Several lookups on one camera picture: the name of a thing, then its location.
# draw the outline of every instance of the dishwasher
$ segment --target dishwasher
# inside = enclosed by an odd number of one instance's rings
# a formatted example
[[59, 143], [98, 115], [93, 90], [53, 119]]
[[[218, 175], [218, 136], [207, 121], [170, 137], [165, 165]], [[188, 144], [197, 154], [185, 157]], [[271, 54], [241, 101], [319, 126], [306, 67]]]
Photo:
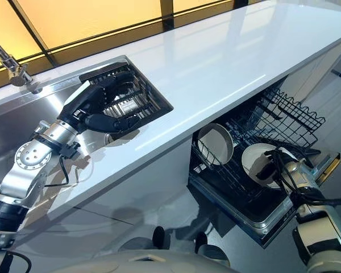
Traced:
[[262, 187], [242, 166], [244, 150], [256, 143], [283, 147], [298, 160], [305, 159], [314, 170], [317, 183], [339, 163], [339, 154], [312, 148], [315, 131], [325, 119], [307, 106], [281, 92], [285, 79], [264, 89], [212, 123], [227, 129], [234, 141], [233, 155], [226, 164], [211, 162], [210, 150], [198, 139], [192, 140], [189, 184], [238, 224], [263, 248], [295, 215], [296, 209], [281, 188]]

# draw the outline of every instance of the dish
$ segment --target dish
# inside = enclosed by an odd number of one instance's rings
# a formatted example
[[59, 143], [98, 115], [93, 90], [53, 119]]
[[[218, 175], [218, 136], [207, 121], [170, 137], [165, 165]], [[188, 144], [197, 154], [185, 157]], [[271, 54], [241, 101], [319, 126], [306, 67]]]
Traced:
[[230, 133], [217, 123], [209, 123], [200, 129], [197, 146], [207, 161], [215, 165], [226, 164], [234, 153], [234, 141]]
[[[268, 186], [272, 189], [278, 189], [278, 184], [272, 179], [272, 175], [265, 179], [260, 180], [256, 177], [256, 175], [267, 165], [270, 160], [264, 155], [266, 151], [274, 150], [276, 146], [266, 144], [266, 143], [257, 143], [250, 145], [243, 152], [241, 162], [243, 168], [247, 175], [262, 186]], [[294, 155], [292, 155], [286, 148], [280, 148], [284, 153], [290, 155], [292, 158], [296, 159]]]

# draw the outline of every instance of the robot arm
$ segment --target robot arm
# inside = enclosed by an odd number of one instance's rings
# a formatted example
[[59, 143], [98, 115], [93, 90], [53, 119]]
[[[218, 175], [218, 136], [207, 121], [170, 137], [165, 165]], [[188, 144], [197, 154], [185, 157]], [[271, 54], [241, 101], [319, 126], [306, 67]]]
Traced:
[[137, 116], [116, 119], [102, 113], [117, 94], [127, 91], [133, 77], [131, 72], [121, 72], [96, 85], [85, 82], [65, 101], [57, 121], [51, 125], [41, 122], [33, 140], [17, 150], [14, 165], [0, 185], [0, 266], [49, 171], [60, 156], [72, 159], [78, 155], [76, 135], [87, 129], [119, 133], [137, 123]]
[[271, 155], [272, 164], [277, 165], [273, 169], [277, 169], [279, 176], [276, 180], [283, 183], [282, 188], [297, 209], [298, 225], [293, 230], [293, 239], [307, 271], [341, 272], [341, 218], [333, 206], [336, 200], [324, 198], [315, 182], [315, 172], [304, 162], [281, 151], [269, 151], [265, 155]]

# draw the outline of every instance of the window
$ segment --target window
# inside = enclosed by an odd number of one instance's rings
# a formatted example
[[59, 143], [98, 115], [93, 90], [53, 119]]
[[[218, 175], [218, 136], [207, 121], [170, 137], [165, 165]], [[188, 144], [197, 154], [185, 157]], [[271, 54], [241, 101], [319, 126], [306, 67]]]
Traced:
[[0, 45], [36, 74], [260, 1], [0, 0]]

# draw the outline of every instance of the white countertop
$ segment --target white countertop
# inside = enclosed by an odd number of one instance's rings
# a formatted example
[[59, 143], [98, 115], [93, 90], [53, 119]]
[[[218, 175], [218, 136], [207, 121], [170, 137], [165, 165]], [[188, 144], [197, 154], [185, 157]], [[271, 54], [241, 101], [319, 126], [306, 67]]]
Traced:
[[79, 183], [61, 190], [49, 216], [84, 201], [340, 42], [341, 12], [265, 1], [38, 75], [54, 78], [126, 55], [174, 107], [126, 145], [93, 152]]

